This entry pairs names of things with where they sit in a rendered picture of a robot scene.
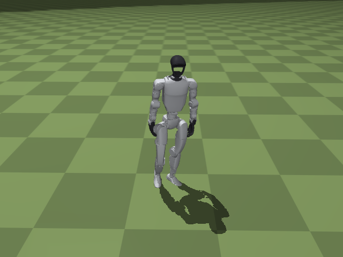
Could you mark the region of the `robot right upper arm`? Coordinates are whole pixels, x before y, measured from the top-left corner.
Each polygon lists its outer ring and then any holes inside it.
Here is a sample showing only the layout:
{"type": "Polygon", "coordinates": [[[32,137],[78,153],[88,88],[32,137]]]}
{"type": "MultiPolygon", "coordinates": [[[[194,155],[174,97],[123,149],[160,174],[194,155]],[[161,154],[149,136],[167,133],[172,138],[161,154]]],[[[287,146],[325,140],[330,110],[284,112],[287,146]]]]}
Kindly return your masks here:
{"type": "Polygon", "coordinates": [[[152,92],[153,108],[160,108],[160,101],[158,101],[158,99],[160,97],[160,93],[164,87],[164,84],[165,84],[165,79],[156,79],[153,82],[153,92],[152,92]]]}

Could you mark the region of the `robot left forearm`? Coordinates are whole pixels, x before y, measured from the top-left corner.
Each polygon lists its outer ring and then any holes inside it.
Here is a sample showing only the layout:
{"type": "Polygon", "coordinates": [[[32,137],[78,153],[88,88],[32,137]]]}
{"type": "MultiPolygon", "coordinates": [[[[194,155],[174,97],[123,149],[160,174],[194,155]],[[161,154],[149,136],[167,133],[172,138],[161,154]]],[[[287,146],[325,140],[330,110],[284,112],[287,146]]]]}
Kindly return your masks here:
{"type": "MultiPolygon", "coordinates": [[[[199,104],[199,103],[198,103],[199,104]]],[[[197,108],[198,108],[198,106],[196,106],[196,107],[194,107],[194,108],[191,108],[190,107],[190,121],[191,121],[191,123],[192,123],[192,121],[195,119],[196,121],[197,121],[197,119],[196,119],[196,117],[197,117],[197,108]]]]}

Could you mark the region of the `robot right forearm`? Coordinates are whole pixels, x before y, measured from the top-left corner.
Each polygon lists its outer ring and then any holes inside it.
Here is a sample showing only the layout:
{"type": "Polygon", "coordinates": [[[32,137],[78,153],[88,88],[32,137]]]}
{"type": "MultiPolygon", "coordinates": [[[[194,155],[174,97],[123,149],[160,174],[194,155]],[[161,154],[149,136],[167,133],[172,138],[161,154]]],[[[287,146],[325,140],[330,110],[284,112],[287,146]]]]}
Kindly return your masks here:
{"type": "Polygon", "coordinates": [[[158,111],[157,108],[153,108],[153,101],[152,101],[150,105],[150,115],[149,115],[149,120],[148,120],[148,123],[150,125],[151,125],[151,122],[155,122],[157,111],[158,111]]]}

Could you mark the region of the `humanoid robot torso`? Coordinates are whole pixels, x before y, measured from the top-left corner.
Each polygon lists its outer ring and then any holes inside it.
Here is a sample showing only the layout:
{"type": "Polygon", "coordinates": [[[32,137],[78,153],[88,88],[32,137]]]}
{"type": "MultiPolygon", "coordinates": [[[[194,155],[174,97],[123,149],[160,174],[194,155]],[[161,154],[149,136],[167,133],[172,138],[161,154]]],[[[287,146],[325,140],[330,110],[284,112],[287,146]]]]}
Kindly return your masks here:
{"type": "Polygon", "coordinates": [[[180,76],[182,80],[173,81],[173,76],[166,76],[165,84],[162,89],[162,101],[167,110],[167,114],[163,115],[162,122],[166,122],[166,128],[171,130],[178,127],[180,118],[177,112],[182,111],[189,90],[189,82],[186,76],[180,76]]]}

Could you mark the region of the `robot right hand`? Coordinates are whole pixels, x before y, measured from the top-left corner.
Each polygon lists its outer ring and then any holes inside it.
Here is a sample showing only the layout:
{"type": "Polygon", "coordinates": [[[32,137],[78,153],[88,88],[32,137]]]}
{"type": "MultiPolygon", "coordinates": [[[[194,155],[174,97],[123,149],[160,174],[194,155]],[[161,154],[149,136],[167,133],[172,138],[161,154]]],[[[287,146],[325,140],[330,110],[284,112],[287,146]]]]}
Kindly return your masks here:
{"type": "Polygon", "coordinates": [[[150,124],[148,124],[148,125],[149,125],[151,133],[153,134],[154,137],[156,137],[157,134],[155,134],[154,131],[153,131],[153,128],[155,126],[155,122],[151,122],[151,125],[150,124]]]}

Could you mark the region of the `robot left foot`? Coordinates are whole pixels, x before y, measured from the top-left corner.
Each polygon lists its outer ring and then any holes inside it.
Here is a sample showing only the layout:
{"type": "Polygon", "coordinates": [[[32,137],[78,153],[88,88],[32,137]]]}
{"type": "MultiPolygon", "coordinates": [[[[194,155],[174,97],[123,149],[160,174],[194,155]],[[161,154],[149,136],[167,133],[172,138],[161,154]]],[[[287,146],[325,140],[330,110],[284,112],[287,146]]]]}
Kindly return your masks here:
{"type": "Polygon", "coordinates": [[[173,176],[173,178],[170,178],[170,174],[168,174],[166,176],[166,179],[168,179],[169,181],[171,181],[173,184],[175,184],[176,186],[181,186],[182,183],[176,178],[173,176]]]}

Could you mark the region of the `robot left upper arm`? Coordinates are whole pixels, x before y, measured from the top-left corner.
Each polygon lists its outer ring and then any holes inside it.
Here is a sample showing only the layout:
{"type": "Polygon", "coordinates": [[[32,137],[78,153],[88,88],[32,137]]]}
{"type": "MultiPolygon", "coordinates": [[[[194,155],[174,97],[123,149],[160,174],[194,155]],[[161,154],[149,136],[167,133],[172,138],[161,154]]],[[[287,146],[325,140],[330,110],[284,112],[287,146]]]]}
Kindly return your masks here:
{"type": "Polygon", "coordinates": [[[187,78],[189,82],[189,106],[194,108],[198,106],[197,96],[197,83],[193,78],[187,78]]]}

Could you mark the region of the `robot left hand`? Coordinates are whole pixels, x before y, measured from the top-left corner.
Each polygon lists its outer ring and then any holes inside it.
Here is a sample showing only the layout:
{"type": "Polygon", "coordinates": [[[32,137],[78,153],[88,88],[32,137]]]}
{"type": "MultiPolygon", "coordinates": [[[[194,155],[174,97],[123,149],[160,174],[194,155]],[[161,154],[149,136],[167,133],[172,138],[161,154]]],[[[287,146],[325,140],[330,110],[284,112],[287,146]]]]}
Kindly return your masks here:
{"type": "Polygon", "coordinates": [[[193,132],[194,132],[194,125],[196,124],[196,120],[194,119],[191,123],[191,121],[189,121],[190,125],[188,127],[188,135],[187,137],[190,137],[193,135],[193,132]]]}

